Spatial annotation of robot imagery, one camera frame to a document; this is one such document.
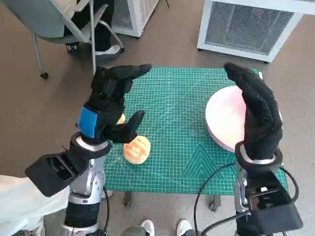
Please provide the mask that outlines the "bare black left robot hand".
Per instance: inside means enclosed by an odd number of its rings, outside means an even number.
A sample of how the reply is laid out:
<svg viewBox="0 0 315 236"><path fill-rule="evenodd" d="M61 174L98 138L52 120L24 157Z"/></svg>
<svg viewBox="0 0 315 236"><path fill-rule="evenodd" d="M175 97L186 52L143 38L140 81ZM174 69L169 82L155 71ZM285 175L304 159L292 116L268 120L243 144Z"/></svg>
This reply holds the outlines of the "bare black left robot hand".
<svg viewBox="0 0 315 236"><path fill-rule="evenodd" d="M100 144L130 143L137 137L136 130L144 117L139 110L126 123L118 124L125 110L125 94L129 93L133 80L152 69L151 64L123 65L96 68L91 83L91 95L84 103L78 121L83 140Z"/></svg>

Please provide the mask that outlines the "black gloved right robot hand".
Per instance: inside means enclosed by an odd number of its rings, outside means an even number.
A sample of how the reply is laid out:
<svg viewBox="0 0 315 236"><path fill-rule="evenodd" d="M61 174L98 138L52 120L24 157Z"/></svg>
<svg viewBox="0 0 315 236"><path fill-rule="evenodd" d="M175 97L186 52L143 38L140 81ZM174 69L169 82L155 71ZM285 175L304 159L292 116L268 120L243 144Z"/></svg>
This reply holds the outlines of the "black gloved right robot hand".
<svg viewBox="0 0 315 236"><path fill-rule="evenodd" d="M273 92L257 74L233 63L224 69L242 90L246 105L244 148L251 160L273 158L283 137L282 119Z"/></svg>

